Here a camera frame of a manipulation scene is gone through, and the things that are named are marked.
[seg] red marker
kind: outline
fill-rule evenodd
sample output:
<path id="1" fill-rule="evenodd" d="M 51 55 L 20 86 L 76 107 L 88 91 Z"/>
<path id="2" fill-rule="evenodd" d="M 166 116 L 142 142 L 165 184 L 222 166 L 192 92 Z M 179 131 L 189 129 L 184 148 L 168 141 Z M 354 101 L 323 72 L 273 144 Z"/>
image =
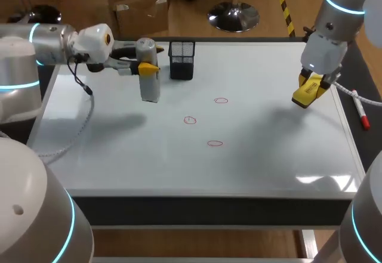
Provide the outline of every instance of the red marker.
<path id="1" fill-rule="evenodd" d="M 353 89 L 353 93 L 358 96 L 358 93 L 356 90 Z M 365 130 L 370 129 L 370 123 L 366 116 L 365 110 L 363 109 L 361 101 L 359 101 L 357 98 L 353 97 L 354 103 L 356 104 L 357 111 L 359 116 L 361 117 L 362 126 Z"/>

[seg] blue led ring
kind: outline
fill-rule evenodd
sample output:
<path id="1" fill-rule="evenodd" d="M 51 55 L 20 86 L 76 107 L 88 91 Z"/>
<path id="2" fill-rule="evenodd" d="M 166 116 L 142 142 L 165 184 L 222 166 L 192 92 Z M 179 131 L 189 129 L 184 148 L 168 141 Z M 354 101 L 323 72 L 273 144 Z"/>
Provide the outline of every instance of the blue led ring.
<path id="1" fill-rule="evenodd" d="M 30 30 L 30 33 L 29 33 L 29 42 L 32 44 L 33 43 L 33 34 L 36 30 L 36 28 L 39 26 L 40 24 L 39 23 L 35 23 L 33 26 L 32 26 L 32 29 Z M 39 62 L 38 60 L 36 60 L 36 63 L 40 66 L 43 66 L 43 64 L 41 62 Z"/>
<path id="2" fill-rule="evenodd" d="M 364 11 L 352 11 L 352 10 L 348 10 L 347 8 L 343 8 L 343 7 L 340 7 L 339 5 L 336 5 L 335 3 L 333 3 L 331 0 L 326 0 L 332 7 L 340 10 L 340 11 L 343 11 L 345 13 L 348 13 L 348 14 L 365 14 Z"/>
<path id="3" fill-rule="evenodd" d="M 70 225 L 70 230 L 69 230 L 69 234 L 67 235 L 67 238 L 66 238 L 66 241 L 64 243 L 64 245 L 62 246 L 61 248 L 61 251 L 60 253 L 58 253 L 58 255 L 56 256 L 56 258 L 52 261 L 52 263 L 57 263 L 60 258 L 62 257 L 62 255 L 64 254 L 67 246 L 69 245 L 69 242 L 72 238 L 72 235 L 73 235 L 73 230 L 74 230 L 74 222 L 75 222 L 75 211 L 74 211 L 74 203 L 73 203 L 73 199 L 70 197 L 69 193 L 66 191 L 67 193 L 67 196 L 69 197 L 69 200 L 70 200 L 70 204 L 72 205 L 72 223 Z"/>
<path id="4" fill-rule="evenodd" d="M 0 90 L 15 90 L 15 89 L 23 89 L 23 88 L 29 88 L 34 87 L 40 84 L 40 81 L 28 83 L 28 84 L 20 84 L 20 85 L 3 85 L 0 86 Z"/>
<path id="5" fill-rule="evenodd" d="M 374 256 L 373 253 L 371 253 L 371 251 L 367 248 L 366 244 L 363 242 L 362 238 L 361 238 L 361 235 L 359 235 L 359 232 L 358 232 L 358 229 L 357 229 L 357 226 L 356 226 L 356 222 L 354 220 L 354 205 L 352 206 L 352 220 L 353 220 L 353 227 L 354 227 L 354 231 L 358 237 L 358 240 L 359 242 L 361 243 L 362 247 L 365 249 L 366 253 L 376 262 L 376 263 L 381 263 L 381 261 L 379 261 L 377 259 L 377 257 Z"/>

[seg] spray can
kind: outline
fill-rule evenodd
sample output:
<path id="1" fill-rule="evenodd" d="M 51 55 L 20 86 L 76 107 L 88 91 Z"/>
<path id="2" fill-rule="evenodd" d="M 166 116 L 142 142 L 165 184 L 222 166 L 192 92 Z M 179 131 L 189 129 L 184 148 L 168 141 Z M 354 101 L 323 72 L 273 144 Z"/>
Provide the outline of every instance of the spray can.
<path id="1" fill-rule="evenodd" d="M 150 38 L 141 38 L 135 46 L 137 60 L 158 66 L 155 41 Z M 161 94 L 159 86 L 159 72 L 150 76 L 139 76 L 139 86 L 143 101 L 157 103 Z"/>

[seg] white cable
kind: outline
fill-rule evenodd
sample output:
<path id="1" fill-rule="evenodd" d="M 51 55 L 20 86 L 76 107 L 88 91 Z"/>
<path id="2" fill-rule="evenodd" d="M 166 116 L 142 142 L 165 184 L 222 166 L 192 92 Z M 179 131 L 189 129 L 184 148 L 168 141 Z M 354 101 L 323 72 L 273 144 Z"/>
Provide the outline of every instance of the white cable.
<path id="1" fill-rule="evenodd" d="M 363 97 L 361 97 L 361 96 L 358 96 L 358 95 L 354 94 L 352 91 L 346 89 L 344 86 L 342 86 L 341 84 L 339 84 L 339 83 L 337 83 L 337 82 L 334 82 L 333 84 L 334 84 L 339 90 L 341 90 L 342 92 L 346 93 L 347 95 L 350 95 L 350 96 L 352 96 L 352 97 L 357 98 L 359 101 L 362 101 L 362 102 L 367 103 L 367 104 L 370 104 L 370 105 L 374 105 L 374 106 L 380 106 L 380 107 L 382 107 L 382 103 L 381 103 L 381 102 L 372 101 L 372 100 L 363 98 Z"/>
<path id="2" fill-rule="evenodd" d="M 81 128 L 77 132 L 77 134 L 68 142 L 68 144 L 66 146 L 64 146 L 60 150 L 57 150 L 57 151 L 52 152 L 52 153 L 38 153 L 37 151 L 35 151 L 38 154 L 38 156 L 39 157 L 53 157 L 53 156 L 59 156 L 62 153 L 68 151 L 68 149 L 70 149 L 74 145 L 74 143 L 76 143 L 76 141 L 79 138 L 79 136 L 81 136 L 81 134 L 83 133 L 83 131 L 87 127 L 87 125 L 88 125 L 88 123 L 90 121 L 90 118 L 93 115 L 93 111 L 94 111 L 94 96 L 91 95 L 90 96 L 90 109 L 89 109 L 89 112 L 88 112 L 84 122 L 82 123 Z"/>

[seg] black chair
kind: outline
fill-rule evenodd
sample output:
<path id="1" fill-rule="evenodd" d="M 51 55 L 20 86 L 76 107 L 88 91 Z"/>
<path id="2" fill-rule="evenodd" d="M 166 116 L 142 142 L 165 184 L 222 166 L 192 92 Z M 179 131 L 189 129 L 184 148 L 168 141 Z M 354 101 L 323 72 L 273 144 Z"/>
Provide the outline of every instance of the black chair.
<path id="1" fill-rule="evenodd" d="M 244 2 L 222 2 L 208 13 L 208 21 L 226 32 L 244 32 L 255 27 L 260 20 L 258 11 Z"/>

